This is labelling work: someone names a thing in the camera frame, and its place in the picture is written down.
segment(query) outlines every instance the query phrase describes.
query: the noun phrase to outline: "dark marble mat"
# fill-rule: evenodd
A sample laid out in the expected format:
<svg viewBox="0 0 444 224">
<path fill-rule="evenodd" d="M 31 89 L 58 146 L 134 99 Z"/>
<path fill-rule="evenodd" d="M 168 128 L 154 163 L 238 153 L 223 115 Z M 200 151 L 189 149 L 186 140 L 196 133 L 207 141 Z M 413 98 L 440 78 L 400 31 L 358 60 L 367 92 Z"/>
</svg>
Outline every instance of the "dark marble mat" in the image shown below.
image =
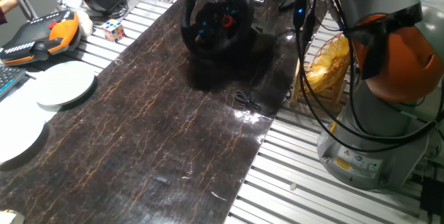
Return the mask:
<svg viewBox="0 0 444 224">
<path fill-rule="evenodd" d="M 190 77 L 202 66 L 180 36 L 182 2 L 100 74 L 89 99 L 57 113 L 33 147 L 0 166 L 0 209 L 27 224 L 224 221 L 273 118 L 233 99 L 252 71 L 210 65 L 197 76 L 214 79 L 204 83 L 210 92 L 196 89 Z M 291 28 L 280 2 L 255 10 L 276 33 Z M 269 110 L 294 75 L 294 37 L 280 37 L 273 53 L 253 83 Z"/>
</svg>

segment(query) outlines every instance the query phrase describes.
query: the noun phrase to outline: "rubik's cube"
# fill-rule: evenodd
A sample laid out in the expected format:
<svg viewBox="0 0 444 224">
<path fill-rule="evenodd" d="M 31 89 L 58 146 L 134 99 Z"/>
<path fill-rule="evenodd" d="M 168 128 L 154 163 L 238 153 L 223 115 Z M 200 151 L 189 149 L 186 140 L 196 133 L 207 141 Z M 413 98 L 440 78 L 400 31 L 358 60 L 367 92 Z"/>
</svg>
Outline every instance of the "rubik's cube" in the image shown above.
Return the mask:
<svg viewBox="0 0 444 224">
<path fill-rule="evenodd" d="M 125 31 L 123 31 L 123 26 L 119 22 L 110 19 L 102 25 L 103 33 L 107 40 L 117 43 L 123 37 L 125 37 Z"/>
</svg>

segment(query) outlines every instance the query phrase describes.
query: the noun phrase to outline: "orange device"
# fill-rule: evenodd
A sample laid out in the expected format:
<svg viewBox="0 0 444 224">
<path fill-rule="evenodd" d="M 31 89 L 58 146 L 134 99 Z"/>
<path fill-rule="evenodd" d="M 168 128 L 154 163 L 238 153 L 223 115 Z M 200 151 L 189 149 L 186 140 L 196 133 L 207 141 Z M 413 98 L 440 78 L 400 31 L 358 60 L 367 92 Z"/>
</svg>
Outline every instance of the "orange device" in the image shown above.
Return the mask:
<svg viewBox="0 0 444 224">
<path fill-rule="evenodd" d="M 54 12 L 24 24 L 0 48 L 0 62 L 16 66 L 46 60 L 50 55 L 73 50 L 79 40 L 77 14 L 69 10 Z"/>
</svg>

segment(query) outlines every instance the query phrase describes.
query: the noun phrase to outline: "gaming steering wheel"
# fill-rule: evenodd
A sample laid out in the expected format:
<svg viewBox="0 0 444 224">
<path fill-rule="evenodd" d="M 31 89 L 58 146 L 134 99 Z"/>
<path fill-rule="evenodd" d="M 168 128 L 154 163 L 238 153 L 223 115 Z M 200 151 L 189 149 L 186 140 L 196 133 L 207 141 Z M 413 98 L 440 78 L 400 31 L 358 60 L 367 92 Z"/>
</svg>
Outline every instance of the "gaming steering wheel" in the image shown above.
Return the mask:
<svg viewBox="0 0 444 224">
<path fill-rule="evenodd" d="M 187 48 L 198 57 L 230 55 L 247 37 L 253 23 L 253 0 L 207 2 L 191 25 L 196 0 L 185 0 L 180 30 Z"/>
</svg>

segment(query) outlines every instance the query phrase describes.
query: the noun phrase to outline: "keyboard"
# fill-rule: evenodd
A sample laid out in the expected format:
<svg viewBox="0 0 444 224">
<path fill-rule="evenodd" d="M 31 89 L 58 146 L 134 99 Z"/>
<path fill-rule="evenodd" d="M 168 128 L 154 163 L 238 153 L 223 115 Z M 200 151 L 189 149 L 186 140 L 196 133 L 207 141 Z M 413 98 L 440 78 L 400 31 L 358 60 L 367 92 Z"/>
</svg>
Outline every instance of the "keyboard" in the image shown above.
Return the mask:
<svg viewBox="0 0 444 224">
<path fill-rule="evenodd" d="M 0 66 L 0 98 L 25 75 L 25 70 Z"/>
</svg>

